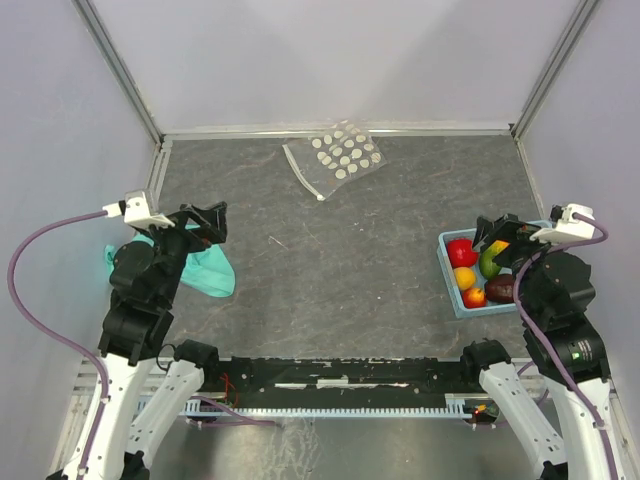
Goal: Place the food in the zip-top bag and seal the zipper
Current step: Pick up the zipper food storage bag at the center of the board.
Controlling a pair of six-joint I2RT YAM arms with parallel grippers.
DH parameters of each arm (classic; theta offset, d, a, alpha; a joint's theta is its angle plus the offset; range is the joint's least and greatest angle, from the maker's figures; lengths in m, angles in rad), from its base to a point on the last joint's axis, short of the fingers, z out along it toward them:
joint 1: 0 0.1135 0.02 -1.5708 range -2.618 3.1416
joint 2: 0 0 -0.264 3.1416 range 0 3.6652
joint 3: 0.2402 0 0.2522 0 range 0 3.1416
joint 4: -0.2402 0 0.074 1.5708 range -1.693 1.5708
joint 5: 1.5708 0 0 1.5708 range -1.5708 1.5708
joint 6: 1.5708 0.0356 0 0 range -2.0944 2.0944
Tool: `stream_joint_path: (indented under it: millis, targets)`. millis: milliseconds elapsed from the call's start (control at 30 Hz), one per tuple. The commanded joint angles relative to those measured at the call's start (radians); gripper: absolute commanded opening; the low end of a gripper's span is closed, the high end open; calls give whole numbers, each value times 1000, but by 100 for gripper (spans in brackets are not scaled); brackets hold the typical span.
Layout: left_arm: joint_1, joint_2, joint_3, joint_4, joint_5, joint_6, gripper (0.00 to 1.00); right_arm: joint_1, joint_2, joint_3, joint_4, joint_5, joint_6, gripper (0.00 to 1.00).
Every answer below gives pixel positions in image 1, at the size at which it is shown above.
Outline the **clear dotted zip bag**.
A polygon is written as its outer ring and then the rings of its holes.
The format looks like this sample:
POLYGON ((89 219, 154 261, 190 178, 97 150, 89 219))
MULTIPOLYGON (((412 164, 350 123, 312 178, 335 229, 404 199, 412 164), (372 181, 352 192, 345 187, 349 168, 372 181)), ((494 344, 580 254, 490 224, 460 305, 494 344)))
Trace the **clear dotted zip bag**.
POLYGON ((320 202, 387 164, 370 132, 352 120, 289 141, 283 150, 298 181, 320 202))

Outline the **green mango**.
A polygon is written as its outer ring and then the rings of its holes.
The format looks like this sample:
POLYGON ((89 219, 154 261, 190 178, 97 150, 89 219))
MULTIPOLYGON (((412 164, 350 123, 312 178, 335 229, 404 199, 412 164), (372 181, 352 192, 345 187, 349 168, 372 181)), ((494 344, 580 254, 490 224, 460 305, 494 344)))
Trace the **green mango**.
POLYGON ((492 280, 498 276, 502 267, 495 263, 495 257, 509 246, 508 242, 496 240, 479 257, 479 270, 481 275, 487 280, 492 280))

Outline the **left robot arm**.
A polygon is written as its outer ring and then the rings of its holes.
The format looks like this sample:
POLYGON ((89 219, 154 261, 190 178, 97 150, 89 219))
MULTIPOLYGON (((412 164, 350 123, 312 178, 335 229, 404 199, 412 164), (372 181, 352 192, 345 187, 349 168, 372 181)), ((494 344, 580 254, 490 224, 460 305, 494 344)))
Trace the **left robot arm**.
POLYGON ((169 216, 143 217, 144 242, 115 255, 110 308, 98 349, 100 367, 88 419, 55 479, 147 479, 154 456, 178 414, 199 389, 221 378, 216 347, 178 345, 163 383, 145 407, 138 402, 173 322, 173 301, 187 259, 227 237, 227 205, 183 204, 169 216))

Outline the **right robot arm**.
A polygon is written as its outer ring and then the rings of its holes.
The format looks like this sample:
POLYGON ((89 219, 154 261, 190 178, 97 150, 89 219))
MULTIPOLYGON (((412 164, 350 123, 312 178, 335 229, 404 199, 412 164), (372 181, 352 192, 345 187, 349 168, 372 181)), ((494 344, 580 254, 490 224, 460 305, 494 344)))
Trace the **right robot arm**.
POLYGON ((524 391, 520 376, 495 340, 463 350, 459 379, 484 390, 511 427, 535 479, 624 479, 622 455, 611 425, 611 372, 606 348, 586 316, 596 291, 591 267, 572 249, 609 237, 592 209, 556 205, 552 224, 540 227, 506 214, 480 216, 472 243, 486 252, 506 242, 495 261, 512 272, 514 304, 523 322, 531 361, 554 402, 554 428, 524 391))

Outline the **red apple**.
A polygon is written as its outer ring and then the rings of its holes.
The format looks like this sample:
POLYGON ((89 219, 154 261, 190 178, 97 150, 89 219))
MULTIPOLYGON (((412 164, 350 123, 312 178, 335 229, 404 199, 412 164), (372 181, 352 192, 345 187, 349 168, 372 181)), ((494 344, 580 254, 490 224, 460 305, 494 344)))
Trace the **red apple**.
POLYGON ((478 253, 473 250, 472 240, 456 238, 446 244, 446 252, 453 269, 473 267, 478 260, 478 253))

